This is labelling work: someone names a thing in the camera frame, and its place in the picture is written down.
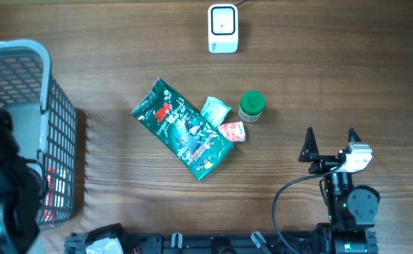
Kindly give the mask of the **green lid jar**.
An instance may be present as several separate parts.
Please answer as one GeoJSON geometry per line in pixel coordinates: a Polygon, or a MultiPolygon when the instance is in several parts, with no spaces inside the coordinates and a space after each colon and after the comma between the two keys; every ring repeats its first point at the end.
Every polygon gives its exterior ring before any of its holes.
{"type": "Polygon", "coordinates": [[[253,123],[261,117],[265,109],[265,97],[256,90],[246,92],[239,103],[239,117],[242,121],[253,123]]]}

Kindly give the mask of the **red orange candy packet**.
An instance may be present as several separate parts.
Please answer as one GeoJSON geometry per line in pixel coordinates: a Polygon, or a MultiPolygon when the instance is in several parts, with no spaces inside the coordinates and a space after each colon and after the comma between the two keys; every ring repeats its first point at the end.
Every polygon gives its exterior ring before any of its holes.
{"type": "Polygon", "coordinates": [[[224,123],[218,126],[218,131],[230,142],[242,143],[246,141],[246,133],[242,121],[224,123]]]}

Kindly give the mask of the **teal wet wipes packet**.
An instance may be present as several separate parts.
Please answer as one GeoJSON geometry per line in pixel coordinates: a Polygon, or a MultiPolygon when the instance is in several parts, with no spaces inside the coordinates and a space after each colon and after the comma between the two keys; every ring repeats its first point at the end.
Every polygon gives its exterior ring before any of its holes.
{"type": "Polygon", "coordinates": [[[215,97],[208,97],[200,113],[212,126],[217,128],[223,123],[231,109],[223,101],[215,97]]]}

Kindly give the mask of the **green 3M gloves bag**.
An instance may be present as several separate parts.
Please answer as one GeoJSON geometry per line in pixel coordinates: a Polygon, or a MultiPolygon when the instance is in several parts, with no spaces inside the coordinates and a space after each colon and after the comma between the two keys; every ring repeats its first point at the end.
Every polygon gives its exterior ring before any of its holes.
{"type": "Polygon", "coordinates": [[[234,147],[197,108],[161,78],[131,115],[161,140],[199,181],[214,171],[234,147]]]}

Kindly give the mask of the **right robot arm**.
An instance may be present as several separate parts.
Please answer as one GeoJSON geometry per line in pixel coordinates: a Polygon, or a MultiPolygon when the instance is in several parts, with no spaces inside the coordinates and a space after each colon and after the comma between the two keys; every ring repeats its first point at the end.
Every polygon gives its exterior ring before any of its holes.
{"type": "Polygon", "coordinates": [[[370,186],[353,184],[352,176],[363,171],[373,158],[373,150],[361,141],[354,129],[348,144],[337,155],[321,155],[312,127],[306,131],[300,162],[310,164],[309,174],[320,179],[320,191],[329,222],[319,223],[312,233],[312,253],[377,253],[377,240],[369,229],[381,196],[370,186]]]}

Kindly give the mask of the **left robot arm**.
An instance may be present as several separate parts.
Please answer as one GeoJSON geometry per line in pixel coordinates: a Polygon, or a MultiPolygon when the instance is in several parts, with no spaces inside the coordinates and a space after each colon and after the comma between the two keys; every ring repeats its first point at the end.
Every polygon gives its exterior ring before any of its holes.
{"type": "Polygon", "coordinates": [[[40,234],[37,214],[47,184],[29,167],[39,162],[18,154],[12,130],[11,115],[0,109],[0,253],[27,253],[40,234]]]}

